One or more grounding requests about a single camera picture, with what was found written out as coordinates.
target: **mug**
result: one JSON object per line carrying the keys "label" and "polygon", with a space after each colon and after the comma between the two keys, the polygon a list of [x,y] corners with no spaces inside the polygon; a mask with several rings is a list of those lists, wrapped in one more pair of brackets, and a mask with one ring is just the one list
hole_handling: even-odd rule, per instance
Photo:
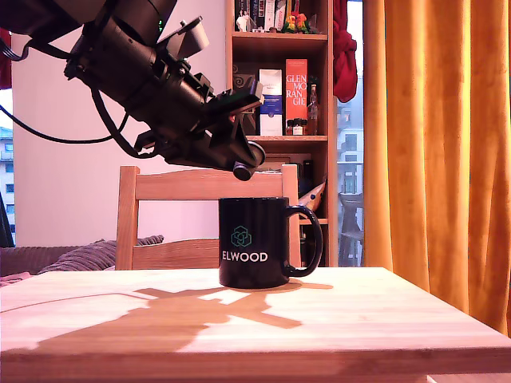
{"label": "mug", "polygon": [[[315,233],[315,254],[306,268],[289,263],[289,217],[302,213]],[[220,283],[237,289],[266,289],[305,277],[323,253],[323,233],[314,212],[289,206],[288,198],[224,198],[219,200]]]}

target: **bookshelf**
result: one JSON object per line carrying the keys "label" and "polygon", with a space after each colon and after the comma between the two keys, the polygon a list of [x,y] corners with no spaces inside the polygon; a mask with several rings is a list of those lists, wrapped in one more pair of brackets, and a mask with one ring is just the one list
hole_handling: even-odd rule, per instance
{"label": "bookshelf", "polygon": [[[281,69],[287,58],[306,58],[309,74],[319,79],[318,136],[248,136],[267,156],[307,156],[314,161],[314,184],[327,177],[327,188],[316,215],[325,240],[322,266],[338,262],[337,104],[333,96],[333,0],[301,0],[300,12],[318,16],[321,34],[273,34],[235,31],[235,0],[226,1],[226,62],[228,89],[233,85],[233,65]],[[300,219],[299,225],[308,225]]]}

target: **small jar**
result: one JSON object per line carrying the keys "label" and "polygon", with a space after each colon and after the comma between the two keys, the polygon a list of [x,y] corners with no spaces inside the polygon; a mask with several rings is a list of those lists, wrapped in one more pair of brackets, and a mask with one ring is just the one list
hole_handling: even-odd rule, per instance
{"label": "small jar", "polygon": [[303,136],[303,126],[301,118],[294,119],[293,136]]}
{"label": "small jar", "polygon": [[310,136],[311,132],[309,131],[307,120],[302,119],[302,127],[303,127],[303,135],[304,136]]}
{"label": "small jar", "polygon": [[292,136],[293,135],[293,125],[294,124],[295,124],[294,120],[287,120],[286,136]]}

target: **tabletop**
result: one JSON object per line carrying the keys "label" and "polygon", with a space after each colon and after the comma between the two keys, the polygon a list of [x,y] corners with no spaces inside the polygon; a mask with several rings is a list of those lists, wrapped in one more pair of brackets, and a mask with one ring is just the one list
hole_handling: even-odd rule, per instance
{"label": "tabletop", "polygon": [[511,372],[511,339],[380,268],[268,290],[223,287],[216,269],[52,272],[0,298],[2,382]]}

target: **figurine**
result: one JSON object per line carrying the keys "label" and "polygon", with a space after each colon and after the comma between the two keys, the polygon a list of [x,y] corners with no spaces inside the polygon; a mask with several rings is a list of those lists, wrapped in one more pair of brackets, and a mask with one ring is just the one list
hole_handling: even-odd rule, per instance
{"label": "figurine", "polygon": [[286,22],[284,23],[284,27],[282,31],[285,34],[295,34],[296,33],[296,17],[293,15],[287,16]]}
{"label": "figurine", "polygon": [[307,17],[305,14],[299,14],[296,18],[296,30],[299,34],[309,34]]}

